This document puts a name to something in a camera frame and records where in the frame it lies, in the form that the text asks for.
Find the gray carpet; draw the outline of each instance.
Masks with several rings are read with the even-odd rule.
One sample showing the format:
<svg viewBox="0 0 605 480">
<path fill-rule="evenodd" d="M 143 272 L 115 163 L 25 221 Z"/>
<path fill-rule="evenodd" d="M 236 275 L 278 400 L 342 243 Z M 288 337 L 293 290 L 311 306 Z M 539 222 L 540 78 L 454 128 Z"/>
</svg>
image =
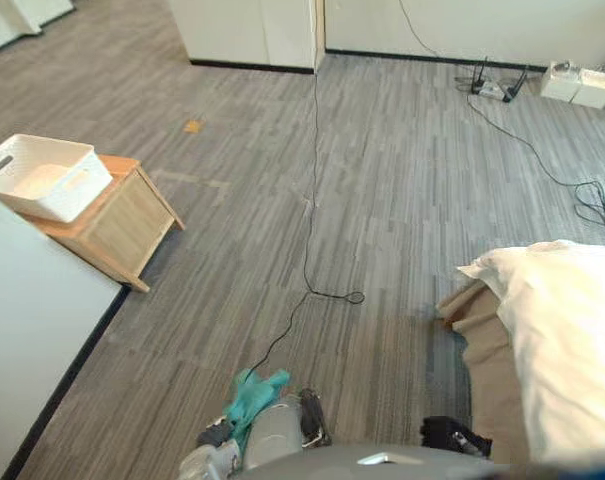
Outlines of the gray carpet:
<svg viewBox="0 0 605 480">
<path fill-rule="evenodd" d="M 190 66 L 163 0 L 77 6 L 0 53 L 0 142 L 23 132 L 135 157 L 187 230 L 152 259 L 151 292 L 129 296 L 20 478 L 168 480 L 304 294 L 313 78 Z M 309 272 L 367 300 L 310 300 L 260 373 L 317 389 L 338 442 L 416 444 L 424 416 L 470 420 L 463 345 L 433 321 L 456 265 L 493 247 L 605 243 L 525 147 L 466 106 L 460 74 L 341 56 L 320 72 Z M 535 88 L 474 101 L 558 176 L 605 182 L 605 110 Z M 183 132 L 190 119 L 200 133 Z"/>
</svg>

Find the black cord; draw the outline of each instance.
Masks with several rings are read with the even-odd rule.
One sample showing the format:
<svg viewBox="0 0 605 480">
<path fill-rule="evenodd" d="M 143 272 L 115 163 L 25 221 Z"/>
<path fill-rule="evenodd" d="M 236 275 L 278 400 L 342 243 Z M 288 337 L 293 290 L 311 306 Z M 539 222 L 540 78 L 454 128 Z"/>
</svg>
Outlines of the black cord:
<svg viewBox="0 0 605 480">
<path fill-rule="evenodd" d="M 533 155 L 535 155 L 535 158 L 537 159 L 538 164 L 540 165 L 540 168 L 542 168 L 542 171 L 551 180 L 553 180 L 554 183 L 556 183 L 557 185 L 560 185 L 562 187 L 573 188 L 573 195 L 577 201 L 577 203 L 573 206 L 573 209 L 575 211 L 575 214 L 578 217 L 580 217 L 581 219 L 586 220 L 588 222 L 595 223 L 597 225 L 601 225 L 605 228 L 605 189 L 599 180 L 589 180 L 587 182 L 578 182 L 578 183 L 563 182 L 561 180 L 558 180 L 557 177 L 555 177 L 555 175 L 553 175 L 549 171 L 547 166 L 542 161 L 540 154 L 537 152 L 535 147 L 530 142 L 523 139 L 522 137 L 515 135 L 514 133 L 509 132 L 505 128 L 494 123 L 489 117 L 486 116 L 486 114 L 484 112 L 482 112 L 479 108 L 477 108 L 475 105 L 473 105 L 473 103 L 471 102 L 470 96 L 471 96 L 471 93 L 467 92 L 466 103 L 469 105 L 469 107 L 471 107 L 471 109 L 475 113 L 480 115 L 489 125 L 491 125 L 495 129 L 497 129 L 498 131 L 504 133 L 505 135 L 507 135 L 507 136 L 513 138 L 514 140 L 517 140 L 517 141 L 523 143 L 524 145 L 526 145 L 527 147 L 529 147 L 529 149 L 533 152 Z M 580 195 L 581 191 L 588 189 L 588 188 L 595 189 L 595 194 L 597 195 L 598 203 L 588 202 L 587 200 L 584 199 L 584 197 L 582 197 Z M 595 215 L 595 217 L 593 217 L 593 216 L 588 217 L 588 216 L 584 215 L 580 211 L 581 208 L 587 209 L 588 211 L 590 211 L 592 213 L 592 215 Z"/>
<path fill-rule="evenodd" d="M 404 14 L 404 18 L 406 18 L 406 23 L 409 25 L 409 28 L 411 29 L 411 33 L 413 34 L 413 36 L 415 37 L 415 39 L 418 41 L 418 43 L 420 45 L 422 45 L 422 48 L 424 48 L 427 52 L 432 53 L 433 56 L 440 58 L 440 54 L 438 52 L 436 52 L 435 50 L 433 50 L 428 45 L 426 45 L 422 41 L 422 39 L 420 38 L 420 36 L 417 33 L 415 33 L 415 29 L 413 28 L 413 24 L 411 23 L 411 18 L 409 17 L 409 14 L 407 13 L 406 8 L 404 8 L 404 1 L 403 0 L 398 0 L 398 2 L 400 3 L 400 8 L 402 9 L 402 13 Z"/>
<path fill-rule="evenodd" d="M 337 295 L 337 294 L 333 294 L 333 293 L 321 292 L 320 290 L 317 290 L 316 288 L 313 287 L 313 285 L 311 284 L 311 281 L 309 280 L 309 276 L 307 274 L 307 265 L 309 262 L 309 248 L 310 248 L 309 245 L 311 243 L 311 237 L 313 236 L 313 226 L 315 223 L 315 211 L 317 209 L 315 197 L 316 197 L 316 190 L 317 190 L 317 183 L 318 183 L 318 173 L 317 173 L 318 157 L 319 157 L 318 136 L 319 136 L 319 131 L 320 131 L 320 127 L 319 127 L 320 107 L 319 107 L 319 103 L 318 103 L 318 76 L 317 76 L 317 73 L 313 76 L 314 76 L 313 98 L 315 100 L 313 184 L 312 184 L 312 188 L 311 188 L 312 203 L 311 203 L 311 213 L 309 215 L 309 231 L 308 231 L 308 235 L 306 237 L 306 244 L 304 247 L 304 268 L 303 268 L 304 283 L 305 283 L 307 291 L 304 293 L 304 296 L 295 305 L 295 307 L 293 307 L 293 310 L 291 310 L 291 315 L 289 315 L 289 323 L 288 323 L 286 329 L 284 330 L 284 332 L 282 332 L 277 338 L 275 338 L 271 342 L 271 344 L 269 345 L 269 348 L 267 349 L 264 356 L 255 365 L 253 365 L 253 367 L 251 367 L 251 369 L 249 370 L 249 373 L 247 373 L 246 377 L 244 377 L 245 382 L 251 377 L 251 374 L 253 372 L 255 372 L 255 370 L 257 370 L 261 365 L 263 365 L 269 359 L 269 355 L 271 355 L 271 351 L 273 350 L 273 347 L 275 347 L 275 345 L 280 340 L 282 340 L 284 337 L 286 337 L 288 335 L 288 333 L 291 331 L 291 328 L 293 328 L 293 320 L 295 319 L 295 314 L 300 309 L 300 307 L 302 307 L 302 305 L 304 304 L 306 299 L 309 298 L 309 296 L 317 295 L 319 297 L 324 297 L 324 298 L 331 298 L 331 299 L 335 299 L 335 300 L 344 300 L 344 301 L 349 302 L 352 305 L 359 305 L 359 304 L 363 303 L 364 299 L 365 299 L 364 293 L 359 290 L 354 290 L 345 295 Z"/>
<path fill-rule="evenodd" d="M 411 33 L 413 34 L 413 36 L 415 37 L 415 39 L 420 43 L 420 45 L 422 45 L 422 47 L 431 52 L 433 55 L 435 55 L 438 58 L 441 58 L 440 55 L 438 54 L 438 52 L 436 52 L 435 50 L 433 50 L 432 48 L 430 48 L 428 45 L 426 45 L 422 39 L 419 37 L 419 35 L 415 32 L 415 29 L 413 28 L 413 24 L 411 23 L 411 18 L 409 17 L 409 14 L 407 13 L 406 9 L 404 8 L 404 2 L 403 0 L 398 0 L 398 2 L 400 3 L 400 7 L 402 8 L 402 13 L 404 14 L 404 18 L 406 19 L 406 23 L 409 26 L 409 29 L 411 30 Z M 462 68 L 465 68 L 466 70 L 470 70 L 473 71 L 472 69 L 466 68 L 464 66 L 462 66 Z M 596 225 L 601 225 L 605 228 L 605 189 L 604 186 L 602 185 L 602 183 L 598 180 L 589 180 L 587 182 L 578 182 L 578 183 L 570 183 L 570 182 L 563 182 L 561 180 L 558 180 L 550 171 L 549 169 L 546 167 L 546 165 L 544 164 L 544 162 L 542 161 L 542 158 L 540 157 L 540 155 L 538 154 L 537 150 L 535 149 L 535 147 L 533 145 L 531 145 L 530 142 L 526 141 L 525 139 L 523 139 L 522 137 L 519 137 L 511 132 L 509 132 L 508 130 L 504 129 L 503 127 L 500 127 L 499 125 L 495 124 L 494 122 L 492 122 L 480 109 L 478 109 L 475 105 L 473 105 L 471 103 L 470 100 L 470 95 L 471 95 L 471 88 L 473 85 L 473 78 L 469 78 L 469 77 L 455 77 L 455 80 L 457 82 L 456 85 L 456 89 L 461 91 L 461 92 L 467 92 L 466 95 L 466 102 L 469 105 L 469 107 L 471 107 L 471 109 L 477 113 L 478 115 L 480 115 L 489 125 L 491 125 L 492 127 L 496 128 L 497 130 L 499 130 L 500 132 L 504 133 L 505 135 L 508 135 L 509 137 L 513 138 L 514 140 L 518 140 L 519 142 L 522 142 L 524 145 L 526 145 L 527 147 L 529 147 L 529 149 L 533 152 L 533 154 L 535 155 L 535 158 L 538 161 L 538 164 L 540 165 L 540 167 L 542 168 L 542 171 L 544 171 L 544 173 L 557 185 L 560 185 L 562 187 L 567 187 L 567 188 L 573 188 L 573 195 L 577 201 L 577 204 L 575 204 L 573 206 L 573 209 L 575 211 L 575 214 L 580 217 L 583 220 L 586 220 L 587 222 L 591 222 L 591 223 L 595 223 Z M 504 91 L 504 88 L 502 87 L 502 85 L 500 85 L 499 83 L 497 83 L 498 86 L 502 89 L 502 91 Z M 597 195 L 598 198 L 598 203 L 591 203 L 588 202 L 584 199 L 584 197 L 582 197 L 580 195 L 580 192 L 588 189 L 588 188 L 593 188 L 595 189 L 595 194 Z M 588 217 L 586 215 L 584 215 L 580 209 L 584 208 L 587 209 L 588 211 L 592 212 L 592 215 L 595 215 L 595 217 L 591 216 Z"/>
</svg>

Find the teal cloth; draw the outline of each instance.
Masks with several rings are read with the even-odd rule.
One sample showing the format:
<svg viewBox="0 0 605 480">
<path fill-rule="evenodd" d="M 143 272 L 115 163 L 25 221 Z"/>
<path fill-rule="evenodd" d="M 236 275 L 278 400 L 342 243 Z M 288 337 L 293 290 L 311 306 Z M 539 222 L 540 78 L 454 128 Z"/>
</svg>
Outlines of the teal cloth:
<svg viewBox="0 0 605 480">
<path fill-rule="evenodd" d="M 280 398 L 280 390 L 291 379 L 291 375 L 285 370 L 278 370 L 266 380 L 262 380 L 255 372 L 247 379 L 248 374 L 249 370 L 245 369 L 235 376 L 235 400 L 224 409 L 227 420 L 234 423 L 231 438 L 238 442 L 243 453 L 253 419 Z"/>
</svg>

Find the small wooden cabinet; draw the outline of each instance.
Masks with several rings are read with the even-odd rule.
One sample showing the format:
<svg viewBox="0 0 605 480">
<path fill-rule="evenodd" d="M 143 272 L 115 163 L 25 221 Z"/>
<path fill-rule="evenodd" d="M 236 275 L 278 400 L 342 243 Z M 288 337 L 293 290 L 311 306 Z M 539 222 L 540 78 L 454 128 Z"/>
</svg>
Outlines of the small wooden cabinet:
<svg viewBox="0 0 605 480">
<path fill-rule="evenodd" d="M 71 223 L 23 215 L 114 280 L 148 292 L 139 275 L 167 231 L 184 223 L 131 158 L 100 155 L 113 181 Z"/>
</svg>

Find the black baseboard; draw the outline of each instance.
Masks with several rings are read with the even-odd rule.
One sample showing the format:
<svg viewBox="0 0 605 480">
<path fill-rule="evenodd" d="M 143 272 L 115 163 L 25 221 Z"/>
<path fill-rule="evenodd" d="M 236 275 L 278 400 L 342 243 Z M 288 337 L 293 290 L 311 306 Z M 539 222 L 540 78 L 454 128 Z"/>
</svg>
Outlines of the black baseboard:
<svg viewBox="0 0 605 480">
<path fill-rule="evenodd" d="M 122 287 L 111 302 L 111 305 L 109 305 L 109 308 L 106 310 L 106 312 L 104 312 L 104 315 L 102 315 L 102 318 L 100 318 L 100 321 L 91 332 L 91 335 L 89 335 L 89 338 L 86 340 L 86 342 L 84 342 L 84 345 L 82 345 L 82 348 L 78 352 L 77 356 L 73 362 L 71 362 L 71 365 L 62 376 L 60 383 L 58 383 L 58 386 L 53 391 L 53 394 L 51 394 L 51 397 L 46 402 L 42 412 L 40 412 L 40 415 L 31 426 L 29 433 L 27 433 L 24 441 L 20 445 L 20 448 L 13 456 L 13 459 L 11 459 L 9 466 L 0 480 L 15 480 L 20 474 L 24 464 L 29 458 L 29 455 L 31 455 L 36 443 L 44 432 L 44 429 L 51 420 L 51 417 L 53 417 L 55 410 L 58 408 L 58 405 L 60 405 L 60 402 L 62 402 L 64 395 L 66 395 L 66 392 L 68 392 L 69 388 L 71 388 L 71 385 L 78 376 L 80 369 L 89 358 L 89 355 L 104 334 L 106 327 L 109 326 L 111 320 L 113 320 L 113 317 L 122 306 L 122 303 L 124 303 L 124 300 L 130 291 L 131 289 L 129 287 Z"/>
<path fill-rule="evenodd" d="M 302 73 L 305 75 L 313 75 L 312 68 L 305 67 L 282 67 L 279 65 L 262 65 L 260 63 L 241 63 L 241 62 L 220 62 L 218 60 L 198 60 L 191 58 L 191 65 L 199 65 L 202 67 L 218 67 L 218 68 L 239 68 L 241 70 L 262 70 L 265 72 L 283 72 L 283 73 Z"/>
<path fill-rule="evenodd" d="M 440 62 L 440 63 L 452 63 L 454 65 L 477 65 L 482 63 L 483 60 L 466 60 L 463 58 L 450 58 L 450 57 L 427 57 L 422 55 L 407 55 L 403 53 L 377 53 L 377 52 L 360 52 L 354 50 L 334 50 L 327 48 L 326 53 L 336 55 L 353 55 L 358 57 L 373 57 L 373 58 L 390 58 L 394 60 L 419 60 L 420 62 Z M 513 68 L 516 70 L 522 70 L 526 65 L 520 63 L 507 63 L 507 62 L 486 62 L 488 67 L 495 68 Z M 529 71 L 531 72 L 546 72 L 547 67 L 540 65 L 529 65 Z"/>
</svg>

